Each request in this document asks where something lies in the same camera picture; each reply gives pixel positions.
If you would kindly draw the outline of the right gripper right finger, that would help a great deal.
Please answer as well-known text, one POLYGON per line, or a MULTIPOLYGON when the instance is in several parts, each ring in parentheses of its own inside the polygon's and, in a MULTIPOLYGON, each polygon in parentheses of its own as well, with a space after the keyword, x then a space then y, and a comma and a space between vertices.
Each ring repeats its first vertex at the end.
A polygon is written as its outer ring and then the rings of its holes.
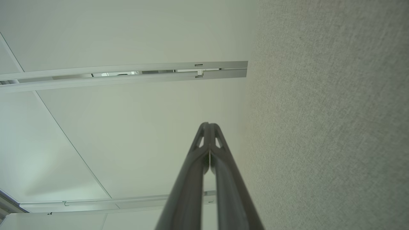
POLYGON ((263 230, 263 224, 218 124, 210 124, 219 230, 263 230))

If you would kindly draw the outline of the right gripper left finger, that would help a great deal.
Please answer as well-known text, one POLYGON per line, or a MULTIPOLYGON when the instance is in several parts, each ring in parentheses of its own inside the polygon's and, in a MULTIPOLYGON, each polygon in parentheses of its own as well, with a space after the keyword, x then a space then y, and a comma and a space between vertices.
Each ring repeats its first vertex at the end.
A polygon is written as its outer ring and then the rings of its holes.
POLYGON ((203 176, 209 169, 210 124, 200 124, 156 230, 200 230, 203 176))

